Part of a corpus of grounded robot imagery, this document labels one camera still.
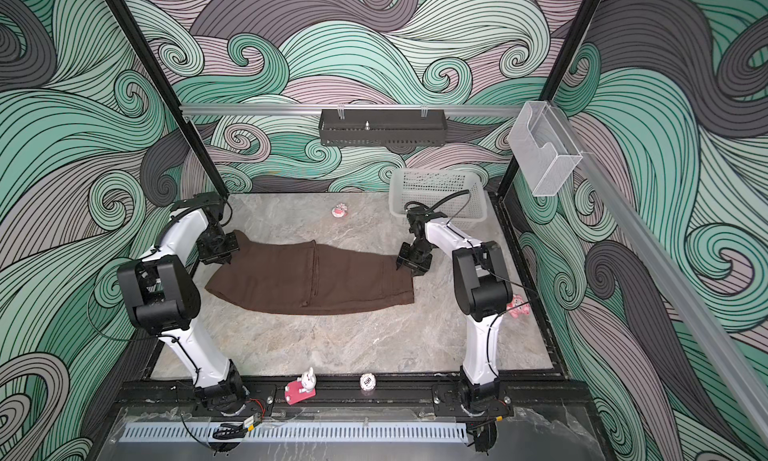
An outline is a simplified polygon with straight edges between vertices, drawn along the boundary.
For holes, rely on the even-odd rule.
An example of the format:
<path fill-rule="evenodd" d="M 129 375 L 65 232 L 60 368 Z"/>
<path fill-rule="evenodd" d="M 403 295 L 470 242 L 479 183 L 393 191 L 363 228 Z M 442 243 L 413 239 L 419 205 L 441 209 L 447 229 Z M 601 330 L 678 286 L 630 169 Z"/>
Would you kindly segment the brown trousers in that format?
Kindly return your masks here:
<path fill-rule="evenodd" d="M 315 241 L 253 242 L 235 231 L 239 250 L 207 282 L 213 296 L 240 308 L 279 315 L 335 316 L 415 302 L 412 275 L 396 258 Z"/>

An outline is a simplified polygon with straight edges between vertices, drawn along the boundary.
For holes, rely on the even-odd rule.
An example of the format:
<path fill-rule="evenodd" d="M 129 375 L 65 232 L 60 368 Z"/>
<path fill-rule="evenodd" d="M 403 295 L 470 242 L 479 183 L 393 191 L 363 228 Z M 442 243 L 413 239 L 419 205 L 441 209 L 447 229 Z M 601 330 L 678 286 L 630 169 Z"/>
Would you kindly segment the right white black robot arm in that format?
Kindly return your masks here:
<path fill-rule="evenodd" d="M 450 259 L 454 297 L 467 326 L 458 397 L 465 412 L 479 416 L 488 412 L 500 395 L 496 356 L 501 319 L 517 308 L 513 289 L 528 289 L 509 278 L 498 243 L 471 237 L 442 211 L 444 205 L 461 198 L 469 201 L 471 192 L 457 191 L 431 205 L 420 201 L 403 205 L 413 240 L 401 246 L 396 265 L 416 277 L 431 268 L 433 250 Z"/>

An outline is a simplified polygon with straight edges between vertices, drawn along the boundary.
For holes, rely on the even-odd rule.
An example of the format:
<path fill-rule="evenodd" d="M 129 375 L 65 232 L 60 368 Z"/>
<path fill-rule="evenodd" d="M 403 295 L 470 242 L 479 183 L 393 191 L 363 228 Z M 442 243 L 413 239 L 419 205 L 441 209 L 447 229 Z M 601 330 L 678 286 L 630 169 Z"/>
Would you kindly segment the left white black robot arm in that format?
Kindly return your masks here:
<path fill-rule="evenodd" d="M 221 225 L 227 201 L 215 192 L 175 203 L 151 248 L 117 269 L 131 324 L 160 339 L 179 358 L 200 403 L 224 416 L 239 414 L 247 391 L 235 363 L 198 321 L 201 294 L 185 263 L 193 251 L 205 265 L 224 265 L 239 250 Z"/>

